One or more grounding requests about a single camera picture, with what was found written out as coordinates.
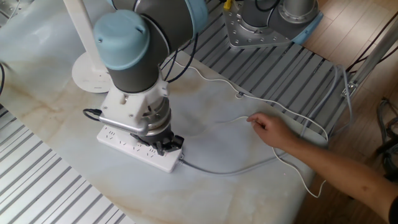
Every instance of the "black cable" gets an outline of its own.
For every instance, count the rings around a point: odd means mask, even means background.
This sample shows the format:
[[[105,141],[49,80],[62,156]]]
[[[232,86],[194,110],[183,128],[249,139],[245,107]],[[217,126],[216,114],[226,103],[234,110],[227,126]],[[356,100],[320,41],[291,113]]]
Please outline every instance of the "black cable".
[[[394,50],[392,50],[389,54],[387,54],[384,58],[380,59],[380,61],[377,64],[380,64],[381,62],[383,62],[385,59],[387,59],[388,57],[390,57],[393,53],[395,53],[398,50],[398,47],[396,47]],[[368,59],[368,56],[366,56],[365,58],[362,58],[361,60],[358,61],[359,62],[363,62],[366,59]]]
[[[361,56],[358,57],[358,59],[355,60],[355,62],[350,65],[347,68],[347,72],[349,72],[351,69],[353,69],[353,67],[359,63],[362,62],[363,60],[366,60],[366,58],[362,59],[363,55],[366,54],[366,52],[372,47],[372,45],[377,41],[377,39],[381,36],[381,34],[385,31],[385,29],[387,29],[387,27],[390,25],[390,23],[398,16],[398,11],[394,14],[394,16],[387,22],[387,24],[381,29],[380,33],[376,36],[376,38],[371,42],[371,44],[365,49],[365,51],[361,54]]]
[[[0,63],[0,69],[1,69],[1,84],[0,84],[0,96],[2,93],[2,90],[4,89],[4,81],[6,80],[6,71],[4,71],[4,67]]]
[[[83,110],[83,114],[87,118],[92,119],[93,121],[100,121],[98,118],[94,118],[91,115],[89,115],[88,113],[92,113],[93,115],[100,116],[102,114],[101,110],[98,110],[98,109],[84,109]]]
[[[175,51],[175,54],[174,54],[174,56],[173,56],[173,62],[172,62],[172,64],[171,64],[171,66],[170,66],[169,72],[167,72],[167,75],[166,75],[166,77],[164,78],[165,81],[167,81],[168,77],[170,76],[170,74],[171,74],[171,72],[172,72],[172,70],[173,70],[173,66],[174,66],[175,61],[176,61],[176,59],[177,59],[177,54],[178,54],[178,50]]]
[[[118,9],[116,8],[116,6],[114,5],[113,0],[111,0],[111,1],[112,1],[112,5],[113,5],[114,9],[115,9],[115,10],[118,10]]]
[[[175,80],[178,80],[188,70],[189,66],[192,63],[193,56],[195,56],[195,53],[197,52],[198,38],[199,38],[199,35],[196,34],[195,41],[193,43],[193,50],[192,50],[192,54],[191,54],[191,58],[189,59],[189,62],[187,63],[185,68],[182,70],[182,72],[179,75],[177,75],[175,78],[171,79],[170,81],[167,81],[168,83],[172,83]]]
[[[261,9],[259,6],[258,0],[254,0],[254,3],[256,4],[256,8],[261,12],[269,12],[269,11],[275,9],[278,6],[279,2],[280,2],[280,0],[276,0],[276,2],[268,9]]]

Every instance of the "gray cable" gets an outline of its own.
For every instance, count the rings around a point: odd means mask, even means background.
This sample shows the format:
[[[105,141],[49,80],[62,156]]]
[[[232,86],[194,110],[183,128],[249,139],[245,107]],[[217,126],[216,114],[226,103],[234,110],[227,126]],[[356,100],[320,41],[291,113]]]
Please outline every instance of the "gray cable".
[[[324,105],[324,104],[326,103],[326,101],[329,99],[329,97],[330,97],[331,94],[333,93],[333,90],[335,90],[335,88],[336,88],[336,86],[337,86],[338,68],[337,68],[336,65],[333,65],[333,69],[335,70],[335,79],[333,80],[333,84],[331,85],[331,87],[330,87],[328,93],[325,95],[325,97],[323,97],[323,99],[321,100],[321,102],[319,102],[319,104],[317,105],[317,107],[315,107],[315,109],[310,113],[310,116],[309,116],[310,119],[313,119],[314,116],[315,116],[316,114],[318,114],[319,109],[320,109],[321,107],[323,107],[323,105]],[[300,134],[300,137],[303,137],[303,136],[304,136],[305,130],[307,129],[309,122],[310,122],[309,120],[307,120],[307,121],[305,122],[304,127],[303,127],[303,130],[302,130],[302,132],[301,132],[301,134]]]
[[[283,158],[283,157],[285,157],[285,156],[287,156],[287,155],[288,155],[288,154],[287,154],[286,152],[284,152],[281,156],[279,156],[279,158]],[[254,165],[251,165],[251,166],[249,166],[249,167],[242,168],[242,169],[237,170],[237,171],[225,172],[225,173],[208,171],[208,170],[202,169],[202,168],[200,168],[200,167],[197,167],[197,166],[195,166],[195,165],[192,165],[192,164],[190,164],[189,162],[187,162],[187,161],[185,161],[185,160],[183,160],[183,159],[181,159],[180,162],[182,163],[182,165],[184,165],[184,166],[186,166],[186,167],[190,167],[190,168],[192,168],[192,169],[199,170],[199,171],[201,171],[201,172],[204,172],[204,173],[206,173],[206,174],[210,174],[210,175],[213,175],[213,176],[217,176],[217,177],[233,177],[233,176],[236,176],[236,175],[245,174],[245,173],[247,173],[247,172],[250,172],[250,171],[252,171],[252,170],[255,170],[255,169],[257,169],[257,168],[260,168],[260,167],[262,167],[262,166],[264,166],[264,165],[267,165],[267,164],[269,164],[269,163],[271,163],[271,162],[274,162],[274,161],[276,161],[276,160],[277,160],[276,157],[275,157],[275,158],[270,158],[270,159],[267,159],[267,160],[264,160],[264,161],[261,161],[261,162],[257,162],[257,163],[255,163]]]
[[[346,70],[344,69],[344,67],[342,65],[338,65],[338,67],[340,67],[341,71],[343,71],[344,84],[345,84],[345,87],[346,87],[346,94],[347,94],[347,104],[348,104],[348,109],[349,109],[349,121],[342,128],[340,128],[339,130],[334,132],[333,135],[342,132],[342,130],[344,130],[345,128],[350,126],[351,123],[354,120],[353,119],[354,118],[353,105],[351,104],[351,96],[350,96],[350,93],[349,93],[347,72],[346,72]]]

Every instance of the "metal robot mount plate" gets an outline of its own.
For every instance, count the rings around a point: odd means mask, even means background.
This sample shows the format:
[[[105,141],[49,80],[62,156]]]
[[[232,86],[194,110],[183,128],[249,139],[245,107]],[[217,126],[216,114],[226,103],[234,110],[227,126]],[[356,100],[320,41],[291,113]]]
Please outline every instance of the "metal robot mount plate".
[[[288,45],[291,41],[269,27],[257,28],[242,19],[243,3],[234,3],[230,10],[223,10],[229,41],[232,47],[250,49]]]

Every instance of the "power socket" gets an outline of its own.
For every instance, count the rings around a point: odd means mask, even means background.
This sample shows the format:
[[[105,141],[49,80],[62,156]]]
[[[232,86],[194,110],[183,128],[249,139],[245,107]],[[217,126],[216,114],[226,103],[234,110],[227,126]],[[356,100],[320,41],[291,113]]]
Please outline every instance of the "power socket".
[[[118,137],[118,135],[125,134],[116,128],[104,126],[104,128],[97,135],[97,139],[100,143],[103,143],[109,147],[117,149],[129,156],[139,159],[142,162],[146,162],[154,167],[171,173],[181,156],[182,150],[174,152],[167,152],[164,156],[158,155],[156,149],[145,146],[141,143],[135,145],[126,143]]]

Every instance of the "black wire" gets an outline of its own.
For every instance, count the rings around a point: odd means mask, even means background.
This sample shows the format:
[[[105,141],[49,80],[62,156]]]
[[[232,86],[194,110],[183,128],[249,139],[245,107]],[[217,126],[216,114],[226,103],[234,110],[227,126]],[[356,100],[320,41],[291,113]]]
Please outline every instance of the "black wire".
[[[2,90],[4,89],[4,81],[6,80],[6,72],[4,71],[4,67],[0,63],[0,69],[1,69],[1,84],[0,84],[0,96],[2,93]]]
[[[276,0],[276,2],[271,7],[269,7],[268,9],[261,9],[260,6],[259,6],[258,0],[254,0],[254,3],[256,4],[256,8],[259,11],[261,11],[261,12],[269,12],[269,11],[275,9],[275,7],[278,6],[279,2],[280,2],[280,0]]]
[[[175,78],[171,79],[170,81],[167,81],[168,83],[172,83],[175,80],[178,80],[188,70],[189,66],[192,63],[193,56],[195,56],[195,53],[197,52],[198,38],[199,38],[199,35],[196,34],[195,35],[195,41],[193,43],[193,50],[192,50],[192,54],[191,54],[191,58],[189,59],[189,62],[187,63],[185,68],[182,70],[182,72],[179,75],[177,75]]]
[[[380,64],[381,62],[383,62],[385,59],[387,59],[388,57],[390,57],[390,56],[391,56],[393,53],[395,53],[397,50],[398,50],[398,47],[396,47],[394,50],[392,50],[392,52],[390,52],[390,53],[387,54],[384,58],[382,58],[377,64]],[[368,59],[368,56],[365,57],[365,58],[362,58],[361,60],[359,60],[358,63],[359,63],[359,62],[363,62],[363,61],[365,61],[366,59]]]
[[[394,14],[394,16],[387,22],[387,24],[383,27],[383,29],[381,29],[380,33],[376,36],[376,38],[371,42],[371,44],[369,44],[369,46],[365,49],[365,51],[361,54],[361,56],[358,57],[358,59],[356,59],[356,61],[350,65],[347,68],[347,72],[349,72],[351,69],[353,69],[353,67],[359,63],[362,62],[363,60],[366,60],[366,58],[362,59],[363,55],[366,54],[366,52],[372,47],[372,45],[377,41],[377,39],[381,36],[381,34],[385,31],[385,29],[387,29],[387,27],[390,25],[390,23],[398,16],[398,11]]]
[[[176,59],[177,59],[177,54],[178,54],[178,50],[175,51],[175,54],[174,54],[174,56],[173,56],[173,62],[172,62],[172,64],[171,64],[171,66],[170,66],[169,72],[167,72],[167,75],[166,75],[166,77],[164,78],[165,81],[168,79],[168,77],[170,76],[170,73],[171,73],[172,70],[173,70],[173,66],[174,66],[175,61],[176,61]]]
[[[84,110],[83,110],[83,114],[84,114],[87,118],[92,119],[93,121],[100,121],[98,118],[94,118],[94,117],[92,117],[91,115],[89,115],[88,113],[92,113],[93,115],[99,116],[99,115],[101,115],[101,113],[102,113],[101,110],[98,110],[98,109],[84,109]]]
[[[180,50],[178,50],[178,52],[185,50],[187,47],[189,47],[189,45],[191,45],[191,43],[192,43],[192,40],[189,40],[189,42],[188,42],[184,47],[182,47]],[[171,58],[163,65],[163,67],[161,68],[161,70],[163,70],[172,60],[173,60],[173,57],[171,57]]]
[[[118,9],[116,8],[116,6],[114,5],[113,0],[111,0],[111,1],[112,1],[112,5],[113,5],[114,9],[115,9],[115,10],[118,10]]]

